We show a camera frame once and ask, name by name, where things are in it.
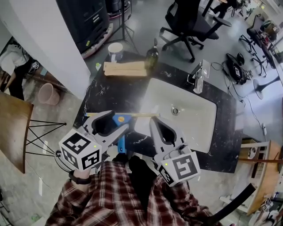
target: dark bottle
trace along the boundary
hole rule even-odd
[[[157,39],[154,38],[154,46],[147,51],[145,66],[146,69],[154,69],[158,61],[159,53],[157,50]]]

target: white pillar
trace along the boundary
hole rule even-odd
[[[90,71],[56,0],[0,0],[0,19],[20,45],[79,99]]]

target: blue tool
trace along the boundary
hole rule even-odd
[[[130,121],[132,118],[131,115],[123,115],[123,114],[116,114],[113,116],[113,120],[116,123],[117,126],[127,123]],[[126,153],[126,148],[125,148],[125,135],[123,135],[119,140],[118,140],[118,152],[119,153]]]

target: chair leg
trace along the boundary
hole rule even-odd
[[[266,74],[266,70],[265,70],[265,68],[264,68],[264,65],[262,64],[262,68],[263,68],[263,70],[264,70],[264,72],[265,72],[265,76],[267,76],[267,74]]]
[[[190,47],[190,43],[187,41],[187,39],[184,39],[184,42],[185,42],[185,44],[186,44],[186,46],[187,46],[187,48],[188,48],[188,50],[190,51],[190,54],[191,54],[190,61],[194,62],[195,61],[195,56],[194,56],[194,53],[193,53],[193,51],[192,51],[192,49]]]
[[[187,39],[191,42],[192,45],[199,45],[200,48],[203,49],[203,47],[204,47],[203,44],[199,43],[198,41],[196,41],[196,40],[194,40],[192,38],[187,38]]]
[[[261,61],[256,59],[256,58],[252,58],[252,61],[255,60],[257,63],[261,64]]]
[[[168,46],[173,45],[174,43],[179,42],[179,41],[182,41],[182,37],[178,37],[178,38],[176,38],[176,39],[174,39],[174,40],[172,40],[172,41],[166,43],[166,44],[162,47],[162,50],[166,50]]]
[[[171,29],[166,28],[166,27],[162,27],[162,28],[160,29],[160,34],[163,34],[164,31],[168,31],[168,32],[170,32],[170,33],[172,33],[172,34],[174,34],[174,35],[176,35],[176,36],[179,36],[179,37],[181,36],[181,34],[178,34],[178,33],[174,32],[174,31],[172,31]]]
[[[256,53],[256,50],[254,49],[254,47],[253,47],[253,45],[252,45],[252,41],[250,41],[248,38],[246,38],[244,35],[241,35],[240,36],[240,38],[239,38],[239,40],[242,40],[242,41],[244,41],[244,42],[246,42],[248,45],[249,45],[249,53],[251,53],[252,52],[252,49],[253,49],[253,51],[255,51],[255,53]]]
[[[251,44],[251,47],[252,47],[253,51],[255,51],[255,54],[257,54],[257,53],[256,53],[256,50],[255,50],[255,48],[252,46],[252,44]]]

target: black office chair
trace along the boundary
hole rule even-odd
[[[262,74],[262,69],[264,70],[265,75],[267,75],[263,63],[265,61],[267,62],[266,68],[267,68],[268,64],[270,64],[272,69],[276,69],[276,66],[275,66],[275,63],[274,63],[274,60],[273,60],[273,57],[272,57],[270,50],[268,50],[268,48],[263,44],[261,45],[261,49],[264,52],[264,55],[262,56],[264,58],[264,60],[260,60],[259,57],[256,54],[254,54],[254,56],[256,58],[253,57],[251,59],[251,61],[255,60],[256,62],[258,62],[260,64],[260,74],[259,75]]]
[[[171,11],[176,3],[178,4],[178,8],[175,15],[173,15]],[[199,3],[200,0],[194,0],[194,1],[176,0],[169,7],[165,19],[172,30],[162,27],[160,29],[160,34],[163,34],[163,32],[166,30],[178,36],[178,38],[165,44],[162,47],[162,50],[166,50],[168,46],[176,42],[183,41],[185,42],[192,56],[190,61],[194,62],[195,56],[188,41],[190,41],[192,45],[199,45],[200,49],[203,49],[203,44],[197,42],[193,38],[189,38],[188,36],[196,37],[200,41],[205,41],[207,38],[219,39],[219,36],[215,33],[215,31],[222,25],[229,27],[232,26],[230,22],[214,16],[213,20],[215,20],[217,23],[213,27],[211,27],[199,12]]]
[[[253,20],[252,26],[247,29],[247,34],[249,35],[250,40],[246,38],[243,34],[239,38],[239,40],[243,40],[244,42],[248,43],[249,48],[250,48],[249,53],[252,53],[252,49],[253,49],[253,51],[256,54],[256,50],[252,46],[252,44],[254,45],[257,44],[259,47],[262,46],[262,43],[260,41],[259,32],[260,32],[260,27],[263,25],[263,23],[264,23],[263,16],[261,16],[260,14],[256,15]]]

